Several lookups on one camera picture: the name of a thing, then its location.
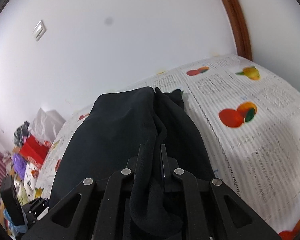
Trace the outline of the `white wall light switch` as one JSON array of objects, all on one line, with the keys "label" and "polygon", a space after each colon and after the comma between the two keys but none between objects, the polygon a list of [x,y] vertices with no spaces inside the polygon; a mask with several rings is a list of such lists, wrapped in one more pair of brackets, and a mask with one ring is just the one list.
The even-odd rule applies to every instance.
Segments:
[{"label": "white wall light switch", "polygon": [[43,20],[40,20],[33,30],[33,36],[36,41],[39,41],[46,32],[46,26]]}]

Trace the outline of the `red paper gift bag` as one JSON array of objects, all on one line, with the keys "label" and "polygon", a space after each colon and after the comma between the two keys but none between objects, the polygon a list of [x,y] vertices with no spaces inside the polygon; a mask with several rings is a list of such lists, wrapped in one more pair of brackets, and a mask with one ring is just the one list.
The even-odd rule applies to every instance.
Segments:
[{"label": "red paper gift bag", "polygon": [[38,169],[42,168],[49,148],[39,142],[34,136],[27,138],[20,150],[20,154]]}]

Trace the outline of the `white plastic bag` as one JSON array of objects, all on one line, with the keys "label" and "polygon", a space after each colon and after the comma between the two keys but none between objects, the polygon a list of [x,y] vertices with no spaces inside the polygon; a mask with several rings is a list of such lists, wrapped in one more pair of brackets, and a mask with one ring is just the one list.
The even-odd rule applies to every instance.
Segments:
[{"label": "white plastic bag", "polygon": [[41,144],[50,148],[64,123],[65,119],[56,110],[44,111],[40,108],[28,131]]}]

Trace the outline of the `brown wooden door frame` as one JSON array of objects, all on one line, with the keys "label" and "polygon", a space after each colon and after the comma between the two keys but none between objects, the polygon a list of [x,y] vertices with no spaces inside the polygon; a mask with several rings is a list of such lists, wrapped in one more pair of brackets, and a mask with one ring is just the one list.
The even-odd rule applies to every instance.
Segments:
[{"label": "brown wooden door frame", "polygon": [[249,31],[239,0],[221,0],[230,21],[237,55],[253,60]]}]

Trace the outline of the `fruit print table cover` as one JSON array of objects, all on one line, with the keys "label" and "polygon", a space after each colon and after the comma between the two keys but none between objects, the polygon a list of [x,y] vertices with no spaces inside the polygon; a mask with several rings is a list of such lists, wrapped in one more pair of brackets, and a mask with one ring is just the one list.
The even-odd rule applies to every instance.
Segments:
[{"label": "fruit print table cover", "polygon": [[[143,87],[181,90],[213,178],[225,182],[280,239],[300,239],[300,93],[295,88],[235,55],[191,63],[120,93]],[[42,177],[55,179],[66,149],[60,160],[49,154]]]}]

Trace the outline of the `plaid dark cloth bundle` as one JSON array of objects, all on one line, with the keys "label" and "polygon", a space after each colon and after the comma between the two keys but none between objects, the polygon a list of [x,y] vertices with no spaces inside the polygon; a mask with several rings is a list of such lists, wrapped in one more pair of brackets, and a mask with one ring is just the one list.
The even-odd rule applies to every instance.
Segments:
[{"label": "plaid dark cloth bundle", "polygon": [[15,130],[13,135],[13,141],[16,147],[22,147],[27,141],[28,137],[31,136],[31,133],[28,130],[29,125],[30,123],[28,121],[25,121],[21,126],[19,126]]}]

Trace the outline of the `purple fuzzy item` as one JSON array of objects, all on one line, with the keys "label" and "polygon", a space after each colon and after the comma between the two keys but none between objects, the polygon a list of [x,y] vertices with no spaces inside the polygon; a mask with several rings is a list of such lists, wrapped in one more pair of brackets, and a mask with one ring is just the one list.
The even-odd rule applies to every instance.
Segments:
[{"label": "purple fuzzy item", "polygon": [[19,153],[13,155],[12,161],[15,172],[19,175],[21,180],[24,180],[27,161]]}]

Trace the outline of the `black long-sleeve sweatshirt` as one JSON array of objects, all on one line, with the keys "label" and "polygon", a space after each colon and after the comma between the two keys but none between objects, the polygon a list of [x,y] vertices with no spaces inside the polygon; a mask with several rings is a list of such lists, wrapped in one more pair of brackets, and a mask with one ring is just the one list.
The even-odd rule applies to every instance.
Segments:
[{"label": "black long-sleeve sweatshirt", "polygon": [[130,198],[128,239],[181,239],[181,198],[160,185],[159,151],[201,180],[214,176],[198,128],[187,115],[181,90],[143,87],[101,95],[72,136],[50,196],[55,206],[85,178],[107,179],[132,157],[140,158]]}]

